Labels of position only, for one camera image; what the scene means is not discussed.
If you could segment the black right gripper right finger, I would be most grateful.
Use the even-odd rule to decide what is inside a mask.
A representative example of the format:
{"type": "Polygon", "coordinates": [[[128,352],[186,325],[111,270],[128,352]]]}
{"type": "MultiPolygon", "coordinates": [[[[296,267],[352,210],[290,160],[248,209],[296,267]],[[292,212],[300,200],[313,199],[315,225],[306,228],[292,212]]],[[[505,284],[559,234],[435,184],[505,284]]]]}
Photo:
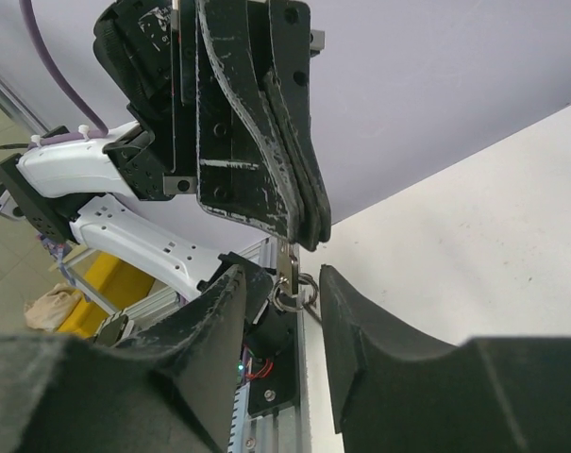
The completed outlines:
{"type": "Polygon", "coordinates": [[[327,378],[347,452],[471,452],[467,366],[474,343],[438,340],[320,270],[327,378]]]}

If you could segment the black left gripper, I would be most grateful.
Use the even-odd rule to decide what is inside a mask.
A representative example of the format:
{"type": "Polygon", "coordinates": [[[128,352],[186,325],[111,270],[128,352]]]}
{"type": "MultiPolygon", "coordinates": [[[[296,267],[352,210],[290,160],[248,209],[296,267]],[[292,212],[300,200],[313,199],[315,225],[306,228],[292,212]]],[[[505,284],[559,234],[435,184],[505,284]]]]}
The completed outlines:
{"type": "Polygon", "coordinates": [[[205,212],[307,250],[329,240],[306,3],[118,1],[93,34],[140,125],[110,153],[140,197],[194,193],[205,212]]]}

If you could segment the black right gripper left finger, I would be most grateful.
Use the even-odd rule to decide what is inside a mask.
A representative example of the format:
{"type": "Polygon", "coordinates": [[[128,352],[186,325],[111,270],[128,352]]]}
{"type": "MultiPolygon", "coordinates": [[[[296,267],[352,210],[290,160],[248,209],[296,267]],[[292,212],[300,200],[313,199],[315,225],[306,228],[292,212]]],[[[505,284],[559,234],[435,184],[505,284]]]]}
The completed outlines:
{"type": "Polygon", "coordinates": [[[184,308],[118,343],[146,369],[134,393],[149,452],[224,452],[243,339],[246,282],[230,266],[184,308]]]}

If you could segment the silver key pair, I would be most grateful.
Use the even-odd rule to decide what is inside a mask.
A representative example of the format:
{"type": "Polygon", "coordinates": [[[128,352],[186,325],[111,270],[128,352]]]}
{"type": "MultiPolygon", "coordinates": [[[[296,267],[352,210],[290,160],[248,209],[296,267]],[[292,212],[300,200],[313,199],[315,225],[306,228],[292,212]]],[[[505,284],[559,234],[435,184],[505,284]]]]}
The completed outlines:
{"type": "Polygon", "coordinates": [[[277,241],[276,281],[269,300],[280,311],[296,313],[316,308],[319,286],[310,274],[301,273],[298,246],[277,241]]]}

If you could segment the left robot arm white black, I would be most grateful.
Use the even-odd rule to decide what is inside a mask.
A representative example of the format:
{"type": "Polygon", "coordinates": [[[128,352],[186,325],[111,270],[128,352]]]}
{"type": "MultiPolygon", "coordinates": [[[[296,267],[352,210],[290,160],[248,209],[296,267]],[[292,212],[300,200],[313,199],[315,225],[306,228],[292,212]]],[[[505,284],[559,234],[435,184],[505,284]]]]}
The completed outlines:
{"type": "Polygon", "coordinates": [[[300,1],[0,1],[0,60],[33,135],[0,188],[41,234],[197,291],[206,214],[314,251],[331,208],[311,141],[300,1]]]}

